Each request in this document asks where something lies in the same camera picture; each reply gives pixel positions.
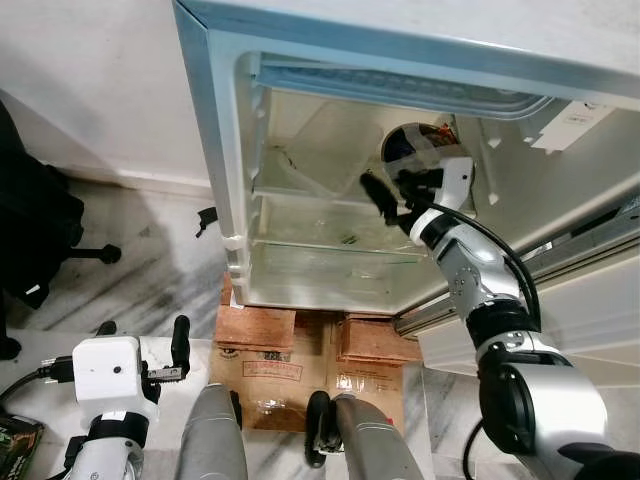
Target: white wall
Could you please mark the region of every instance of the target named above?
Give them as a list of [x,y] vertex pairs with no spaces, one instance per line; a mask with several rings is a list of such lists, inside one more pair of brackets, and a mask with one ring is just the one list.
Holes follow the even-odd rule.
[[3,0],[0,98],[44,162],[208,190],[170,0]]

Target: cable connector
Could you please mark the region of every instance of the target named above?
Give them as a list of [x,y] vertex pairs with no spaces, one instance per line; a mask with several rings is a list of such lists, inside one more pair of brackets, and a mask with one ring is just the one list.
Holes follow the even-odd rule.
[[47,378],[46,383],[73,382],[73,359],[71,355],[43,360],[42,367],[38,369],[38,376]]
[[70,470],[73,467],[73,464],[76,461],[76,457],[80,450],[82,449],[82,445],[87,440],[86,435],[80,435],[77,437],[71,437],[69,439],[69,444],[67,445],[67,451],[64,454],[64,468],[66,470]]

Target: chair wheel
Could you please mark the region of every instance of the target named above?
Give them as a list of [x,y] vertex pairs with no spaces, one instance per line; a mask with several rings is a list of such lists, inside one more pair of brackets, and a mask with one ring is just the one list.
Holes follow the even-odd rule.
[[106,265],[116,263],[120,257],[122,257],[122,250],[111,244],[105,245],[100,254],[100,260]]
[[22,346],[15,338],[5,338],[3,343],[4,345],[0,348],[0,360],[13,360],[22,350]]
[[324,415],[326,419],[329,415],[329,405],[331,398],[327,392],[318,390],[313,392],[307,404],[307,418],[305,427],[304,458],[311,468],[320,468],[327,459],[326,455],[313,449],[313,443],[320,428],[320,418]]

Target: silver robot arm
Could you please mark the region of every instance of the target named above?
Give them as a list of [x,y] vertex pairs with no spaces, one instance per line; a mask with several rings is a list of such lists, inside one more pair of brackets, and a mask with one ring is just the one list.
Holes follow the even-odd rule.
[[67,480],[140,479],[149,423],[159,415],[160,384],[183,380],[190,369],[185,316],[174,323],[171,367],[149,370],[138,338],[114,334],[115,324],[106,322],[95,338],[78,344],[71,357],[44,362],[62,362],[58,368],[71,364],[64,381],[74,381],[82,424],[89,430],[86,437],[72,439],[78,441],[73,443],[76,450]]
[[539,318],[519,299],[519,283],[501,250],[477,229],[431,208],[438,200],[450,210],[460,208],[469,192],[469,159],[443,161],[437,173],[404,170],[392,178],[410,210],[402,215],[383,182],[366,173],[360,183],[386,224],[426,245],[447,279],[476,348],[487,436],[540,480],[640,479],[640,455],[607,445],[600,394],[543,337]]
[[350,480],[424,480],[400,432],[371,403],[345,393],[332,400],[318,390],[305,423],[305,459],[312,468],[344,453]]
[[175,480],[247,480],[237,415],[224,385],[211,384],[200,392],[182,434]]
[[607,444],[600,394],[541,335],[498,248],[455,223],[437,217],[421,237],[476,346],[483,428],[540,480],[573,480],[584,465],[572,457]]

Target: printed label on box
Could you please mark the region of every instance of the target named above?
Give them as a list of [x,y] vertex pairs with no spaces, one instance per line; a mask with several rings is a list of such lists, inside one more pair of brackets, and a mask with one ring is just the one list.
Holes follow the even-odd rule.
[[299,382],[302,378],[302,365],[269,360],[245,360],[242,362],[242,376],[282,378]]

